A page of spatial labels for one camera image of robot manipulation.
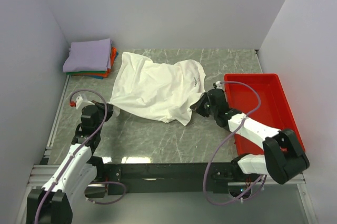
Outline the white t shirt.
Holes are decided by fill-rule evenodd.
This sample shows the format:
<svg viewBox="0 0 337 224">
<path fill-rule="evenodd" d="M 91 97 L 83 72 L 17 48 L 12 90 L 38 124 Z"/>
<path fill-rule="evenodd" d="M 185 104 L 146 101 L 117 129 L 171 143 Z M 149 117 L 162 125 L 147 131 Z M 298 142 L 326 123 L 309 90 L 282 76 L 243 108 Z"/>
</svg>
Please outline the white t shirt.
<svg viewBox="0 0 337 224">
<path fill-rule="evenodd" d="M 130 52 L 124 52 L 121 59 L 110 104 L 141 118 L 189 124 L 190 107 L 205 92 L 206 74 L 199 62 L 155 63 Z"/>
</svg>

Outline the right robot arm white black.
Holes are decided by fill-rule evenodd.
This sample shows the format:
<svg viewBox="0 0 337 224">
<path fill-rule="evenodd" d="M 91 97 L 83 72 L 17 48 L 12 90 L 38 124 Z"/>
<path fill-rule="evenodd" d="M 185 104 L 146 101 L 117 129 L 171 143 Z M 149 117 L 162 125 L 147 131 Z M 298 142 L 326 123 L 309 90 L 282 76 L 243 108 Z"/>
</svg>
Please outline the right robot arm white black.
<svg viewBox="0 0 337 224">
<path fill-rule="evenodd" d="M 244 154 L 234 162 L 231 175 L 236 181 L 245 180 L 249 174 L 261 174 L 285 184 L 310 167 L 294 131 L 267 126 L 230 108 L 222 89 L 203 93 L 190 109 L 203 117 L 212 116 L 219 127 L 246 138 L 263 151 Z"/>
</svg>

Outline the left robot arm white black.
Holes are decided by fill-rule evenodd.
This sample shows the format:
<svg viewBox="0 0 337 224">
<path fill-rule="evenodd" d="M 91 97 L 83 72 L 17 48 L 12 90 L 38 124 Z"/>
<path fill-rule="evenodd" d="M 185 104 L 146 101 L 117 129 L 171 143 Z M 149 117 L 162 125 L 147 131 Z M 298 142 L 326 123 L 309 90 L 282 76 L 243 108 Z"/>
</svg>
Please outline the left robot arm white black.
<svg viewBox="0 0 337 224">
<path fill-rule="evenodd" d="M 102 158 L 93 154 L 113 105 L 91 101 L 81 109 L 69 151 L 52 177 L 27 197 L 26 223 L 71 223 L 73 206 L 91 183 L 105 178 Z"/>
</svg>

